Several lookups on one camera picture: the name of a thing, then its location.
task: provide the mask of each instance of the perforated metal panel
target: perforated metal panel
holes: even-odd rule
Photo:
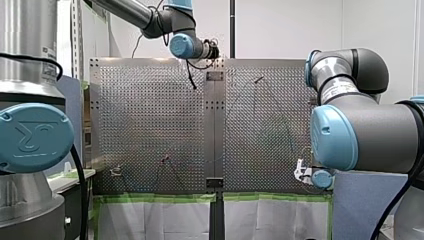
[[[216,82],[192,71],[194,91],[176,60],[91,62],[92,161],[103,170],[97,193],[205,192],[211,174],[224,177],[225,191],[312,190],[293,175],[310,145],[314,94],[303,80],[304,62],[219,64],[226,76]],[[211,111],[212,102],[219,109]],[[112,176],[118,166],[121,176]]]
[[[293,171],[310,145],[303,61],[227,60],[226,191],[305,192]]]
[[[92,62],[99,142],[93,146],[99,149],[94,161],[103,165],[96,179],[99,193],[205,189],[204,73],[193,70],[192,75],[195,91],[176,60]],[[110,170],[118,166],[121,176],[112,176]]]

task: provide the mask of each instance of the robot end effector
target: robot end effector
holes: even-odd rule
[[[144,37],[152,39],[173,33],[171,53],[182,59],[216,59],[216,41],[196,36],[196,21],[191,0],[168,0],[163,10],[147,7],[138,0],[94,0],[104,9],[137,26]]]

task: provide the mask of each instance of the white wall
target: white wall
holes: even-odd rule
[[[342,0],[238,0],[236,57],[305,59],[342,46]]]
[[[417,2],[343,0],[343,48],[374,50],[389,68],[382,103],[409,99],[416,92]]]
[[[145,0],[156,5],[157,0]],[[229,56],[229,0],[193,0],[200,38],[217,38]],[[238,0],[237,58],[304,59],[315,48],[342,45],[342,0]],[[111,56],[131,57],[139,36],[136,27],[111,17]],[[142,39],[135,57],[172,57],[162,39]]]

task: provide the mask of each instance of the light blue cover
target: light blue cover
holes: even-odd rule
[[[315,159],[325,167],[349,171],[358,161],[358,141],[346,116],[335,106],[314,109],[311,142]]]
[[[193,4],[191,0],[168,0],[167,6],[193,10]]]
[[[0,170],[33,173],[59,163],[72,147],[74,130],[59,109],[24,103],[0,111]]]
[[[325,170],[318,170],[312,174],[312,183],[319,189],[327,189],[333,184],[333,176]]]
[[[171,53],[177,58],[189,59],[194,54],[193,39],[184,33],[177,33],[169,44]]]

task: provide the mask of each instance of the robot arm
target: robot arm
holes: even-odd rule
[[[423,120],[410,104],[379,105],[388,70],[365,49],[316,52],[306,83],[318,93],[311,117],[315,159],[328,168],[407,173],[421,156]]]
[[[215,42],[196,36],[196,21],[191,0],[168,0],[164,10],[147,7],[138,0],[93,0],[95,3],[137,26],[146,38],[173,33],[171,53],[182,59],[215,59],[219,49]]]

